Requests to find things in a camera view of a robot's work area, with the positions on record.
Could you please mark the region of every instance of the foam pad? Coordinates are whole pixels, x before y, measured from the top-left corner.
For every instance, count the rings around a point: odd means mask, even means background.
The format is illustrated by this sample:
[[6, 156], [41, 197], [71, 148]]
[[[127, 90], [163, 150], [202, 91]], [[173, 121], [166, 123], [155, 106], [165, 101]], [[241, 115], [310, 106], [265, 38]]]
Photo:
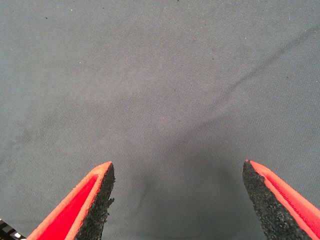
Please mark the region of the foam pad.
[[242, 178], [268, 240], [318, 240], [320, 211], [270, 169], [247, 160]]
[[27, 240], [100, 240], [114, 199], [111, 162], [97, 166], [30, 234]]

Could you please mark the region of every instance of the gray fabric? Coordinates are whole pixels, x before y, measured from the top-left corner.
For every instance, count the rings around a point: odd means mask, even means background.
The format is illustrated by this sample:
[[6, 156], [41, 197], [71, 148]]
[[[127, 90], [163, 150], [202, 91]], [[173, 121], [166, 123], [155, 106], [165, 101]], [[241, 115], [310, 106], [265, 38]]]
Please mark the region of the gray fabric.
[[247, 158], [320, 207], [319, 0], [0, 3], [0, 218], [113, 161], [102, 239], [265, 239]]

